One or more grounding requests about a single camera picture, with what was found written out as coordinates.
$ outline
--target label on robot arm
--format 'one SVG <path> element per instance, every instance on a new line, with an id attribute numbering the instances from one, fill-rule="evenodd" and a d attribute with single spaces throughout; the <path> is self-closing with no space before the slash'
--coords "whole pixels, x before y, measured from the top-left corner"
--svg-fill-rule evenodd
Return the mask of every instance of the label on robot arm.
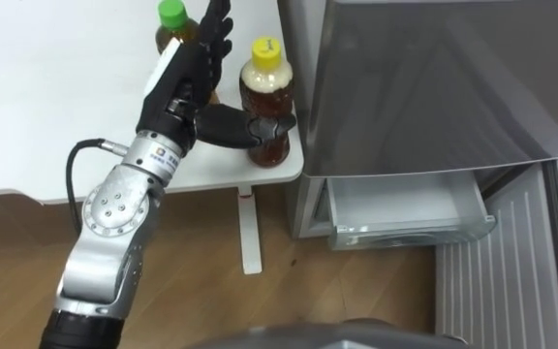
<path id="1" fill-rule="evenodd" d="M 172 175 L 178 168 L 180 158 L 166 147 L 157 146 L 149 155 L 150 160 L 161 170 L 167 171 Z"/>

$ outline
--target black cylindrical object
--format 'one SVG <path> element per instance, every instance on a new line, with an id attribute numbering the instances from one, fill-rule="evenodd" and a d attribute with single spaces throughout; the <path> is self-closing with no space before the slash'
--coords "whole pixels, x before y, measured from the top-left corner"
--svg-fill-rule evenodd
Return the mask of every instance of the black cylindrical object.
<path id="1" fill-rule="evenodd" d="M 124 320 L 53 310 L 40 349 L 115 349 Z"/>

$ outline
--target wooden floor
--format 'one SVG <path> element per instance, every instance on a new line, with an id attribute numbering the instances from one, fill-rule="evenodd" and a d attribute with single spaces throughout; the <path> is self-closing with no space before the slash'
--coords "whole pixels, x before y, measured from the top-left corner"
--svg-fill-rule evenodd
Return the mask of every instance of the wooden floor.
<path id="1" fill-rule="evenodd" d="M 432 249 L 330 252 L 291 240 L 280 186 L 257 188 L 263 273 L 244 276 L 233 190 L 169 195 L 121 348 L 179 348 L 249 327 L 387 320 L 429 332 Z M 74 243 L 65 206 L 0 197 L 0 348 L 36 348 Z"/>

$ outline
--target plastic bottle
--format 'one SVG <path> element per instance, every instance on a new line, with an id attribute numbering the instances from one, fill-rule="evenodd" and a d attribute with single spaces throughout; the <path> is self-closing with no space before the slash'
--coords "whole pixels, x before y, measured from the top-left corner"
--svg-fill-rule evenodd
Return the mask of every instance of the plastic bottle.
<path id="1" fill-rule="evenodd" d="M 240 72 L 242 108 L 260 117 L 277 117 L 292 112 L 293 71 L 281 56 L 275 38 L 260 37 L 252 47 L 252 57 Z M 249 158 L 259 166 L 281 164 L 290 152 L 288 135 L 249 150 Z"/>
<path id="2" fill-rule="evenodd" d="M 189 18 L 181 0 L 163 0 L 159 4 L 159 18 L 161 26 L 156 31 L 156 48 L 159 53 L 163 53 L 172 38 L 180 43 L 193 40 L 200 27 L 197 22 Z M 215 91 L 212 91 L 210 103 L 219 104 Z"/>

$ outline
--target yellow bottle cap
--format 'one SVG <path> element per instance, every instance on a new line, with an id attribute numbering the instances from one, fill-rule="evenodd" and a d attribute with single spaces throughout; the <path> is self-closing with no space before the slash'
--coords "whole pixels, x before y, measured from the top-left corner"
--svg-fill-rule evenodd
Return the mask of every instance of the yellow bottle cap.
<path id="1" fill-rule="evenodd" d="M 260 37 L 253 42 L 252 62 L 256 69 L 271 71 L 281 65 L 281 44 L 272 37 Z"/>

